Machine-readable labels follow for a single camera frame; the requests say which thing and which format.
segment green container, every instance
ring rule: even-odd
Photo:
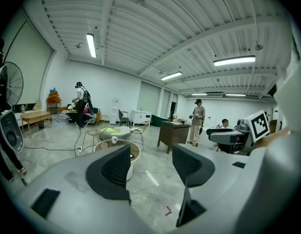
[[[161,117],[158,117],[158,116],[155,116],[155,115],[152,115],[151,117],[153,119],[154,126],[156,126],[156,127],[161,127],[161,122],[162,121],[168,121],[169,120],[167,118],[161,118]]]

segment wooden desk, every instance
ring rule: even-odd
[[[160,141],[162,141],[168,146],[167,153],[169,153],[173,144],[186,143],[188,131],[189,124],[176,125],[169,121],[162,121],[157,146],[159,146]]]
[[[44,111],[38,111],[38,112],[33,112],[33,113],[27,113],[20,115],[22,119],[22,134],[23,134],[23,122],[28,122],[28,128],[29,128],[29,133],[30,133],[30,138],[31,138],[31,130],[30,130],[30,124],[37,123],[40,121],[48,120],[49,124],[51,124],[50,118],[51,114],[50,112],[44,112]]]

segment round table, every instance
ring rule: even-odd
[[[115,127],[113,130],[115,130],[114,133],[110,133],[107,131],[100,133],[99,138],[101,140],[107,140],[111,139],[112,136],[116,136],[118,137],[118,139],[129,139],[131,135],[131,129],[129,127]]]
[[[126,176],[126,180],[129,180],[133,173],[133,163],[140,157],[140,148],[138,147],[138,145],[125,139],[118,139],[117,143],[113,144],[110,139],[107,139],[98,143],[95,147],[95,151],[104,150],[114,146],[127,145],[127,144],[131,146],[131,154],[134,156],[133,158],[131,158],[131,166]]]

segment white ceiling beam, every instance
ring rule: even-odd
[[[264,91],[264,87],[249,87],[249,91]],[[218,87],[218,88],[197,88],[182,89],[180,93],[198,93],[198,92],[227,92],[227,91],[246,91],[247,87]]]
[[[105,43],[107,38],[107,28],[109,23],[109,16],[111,11],[113,0],[103,0],[102,3],[102,14],[101,14],[101,25],[100,25],[100,58],[101,63],[104,66],[106,61],[106,49]]]
[[[174,80],[171,82],[167,82],[165,85],[169,86],[172,84],[177,84],[181,82],[186,81],[192,81],[192,80],[202,80],[202,79],[209,79],[209,78],[220,78],[220,77],[227,77],[227,76],[246,76],[252,74],[252,69],[238,69],[238,70],[229,70],[229,71],[223,71],[223,72],[215,72],[205,75],[198,75],[193,77],[188,77],[180,80]],[[264,75],[264,76],[275,76],[277,74],[276,69],[255,69],[254,75]]]
[[[272,80],[271,83],[264,89],[264,91],[262,92],[261,96],[259,99],[261,99],[263,96],[267,95],[267,93],[272,89],[272,87],[274,87],[277,83],[277,81],[279,80],[279,76],[275,76]]]
[[[286,23],[286,18],[282,16],[264,16],[264,17],[257,17],[257,24],[258,25],[272,25],[276,24],[279,25],[280,23]],[[175,55],[179,51],[183,51],[187,48],[190,48],[191,46],[197,44],[197,42],[202,40],[207,40],[213,37],[217,37],[221,34],[226,34],[229,32],[234,32],[241,29],[246,29],[253,27],[254,19],[253,18],[247,18],[247,19],[241,19],[237,21],[232,21],[226,24],[222,24],[220,26],[211,28],[207,31],[201,32],[192,38],[182,42],[181,44],[175,46],[174,48],[170,49],[166,53],[164,53],[162,56],[158,57],[156,60],[154,60],[151,64],[149,64],[147,67],[145,67],[141,72],[140,76],[144,75],[146,72],[148,72],[151,68],[153,68],[155,65],[159,64],[160,62],[164,61],[168,57],[171,57],[172,55]]]

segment shoe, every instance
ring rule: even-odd
[[[18,170],[18,172],[24,174],[25,173],[25,168],[22,167],[20,170]]]

